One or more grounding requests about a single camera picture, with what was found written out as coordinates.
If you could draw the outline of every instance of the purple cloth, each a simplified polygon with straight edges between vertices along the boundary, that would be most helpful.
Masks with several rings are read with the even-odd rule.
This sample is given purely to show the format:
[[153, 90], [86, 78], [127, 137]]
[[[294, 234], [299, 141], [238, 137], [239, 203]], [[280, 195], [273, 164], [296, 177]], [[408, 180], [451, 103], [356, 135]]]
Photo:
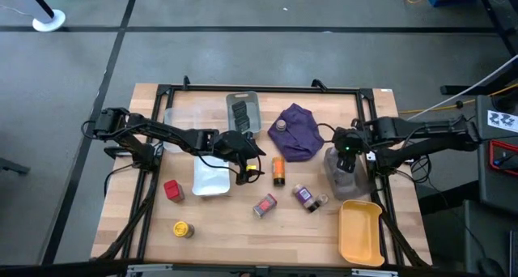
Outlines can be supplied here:
[[[286, 130], [283, 132], [275, 127], [280, 119], [286, 122]], [[282, 111], [277, 120], [268, 129], [268, 135], [286, 161], [310, 160], [324, 145], [324, 139], [318, 133], [318, 126], [311, 111], [294, 103]]]

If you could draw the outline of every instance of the yellow tray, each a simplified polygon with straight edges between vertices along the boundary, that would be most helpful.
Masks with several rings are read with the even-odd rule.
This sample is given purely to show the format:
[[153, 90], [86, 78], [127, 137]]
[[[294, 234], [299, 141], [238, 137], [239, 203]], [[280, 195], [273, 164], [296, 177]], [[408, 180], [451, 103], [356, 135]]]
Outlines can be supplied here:
[[381, 207], [372, 202], [347, 200], [340, 208], [338, 220], [338, 250], [348, 262], [381, 266], [380, 254]]

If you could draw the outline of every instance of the floor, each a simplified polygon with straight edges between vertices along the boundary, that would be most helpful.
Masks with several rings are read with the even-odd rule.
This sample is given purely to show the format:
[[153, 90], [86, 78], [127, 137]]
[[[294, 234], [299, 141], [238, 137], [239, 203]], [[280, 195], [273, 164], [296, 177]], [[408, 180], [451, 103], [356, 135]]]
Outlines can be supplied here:
[[[79, 127], [92, 110], [128, 106], [136, 83], [179, 83], [188, 75], [200, 84], [308, 86], [318, 78], [330, 87], [392, 88], [400, 110], [421, 109], [445, 98], [440, 85], [473, 84], [509, 59], [494, 34], [402, 28], [489, 28], [480, 2], [433, 8], [404, 0], [136, 0], [127, 11], [129, 0], [45, 1], [66, 13], [69, 32], [29, 31], [31, 17], [0, 8], [0, 156], [32, 168], [25, 177], [0, 174], [2, 264], [41, 260], [70, 179], [78, 189], [55, 261], [88, 260], [113, 161], [103, 143], [88, 151]], [[504, 24], [518, 22], [507, 0], [491, 2]], [[16, 0], [0, 4], [26, 11]], [[121, 25], [133, 30], [119, 32]], [[155, 26], [169, 28], [149, 32]], [[365, 32], [196, 32], [203, 28], [178, 26]], [[382, 27], [396, 32], [380, 32]], [[446, 153], [458, 160], [448, 162]], [[476, 177], [475, 156], [433, 155], [435, 185], [444, 190]]]

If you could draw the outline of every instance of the white stand base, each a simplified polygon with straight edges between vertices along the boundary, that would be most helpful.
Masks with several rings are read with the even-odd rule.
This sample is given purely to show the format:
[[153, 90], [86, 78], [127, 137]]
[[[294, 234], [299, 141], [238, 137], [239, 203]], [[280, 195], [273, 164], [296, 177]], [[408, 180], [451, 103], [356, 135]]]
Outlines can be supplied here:
[[52, 9], [52, 11], [54, 12], [54, 18], [52, 19], [52, 21], [50, 21], [48, 23], [42, 23], [42, 22], [38, 21], [37, 19], [34, 19], [32, 21], [32, 26], [34, 27], [34, 29], [36, 29], [36, 31], [52, 32], [54, 30], [58, 30], [65, 23], [65, 19], [66, 19], [65, 13], [63, 13], [60, 10], [54, 10], [54, 9]]

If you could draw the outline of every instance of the gray tray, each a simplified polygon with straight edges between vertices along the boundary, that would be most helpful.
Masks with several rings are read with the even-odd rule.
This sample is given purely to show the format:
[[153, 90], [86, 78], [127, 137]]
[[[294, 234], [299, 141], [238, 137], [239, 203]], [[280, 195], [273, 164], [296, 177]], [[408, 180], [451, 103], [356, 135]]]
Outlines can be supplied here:
[[256, 138], [261, 131], [261, 111], [259, 109], [259, 99], [256, 92], [241, 92], [227, 95], [227, 113], [228, 113], [228, 129], [236, 130], [234, 123], [234, 113], [232, 112], [232, 105], [244, 101], [246, 104], [246, 114], [250, 118], [250, 128], [243, 132], [252, 132], [253, 137]]

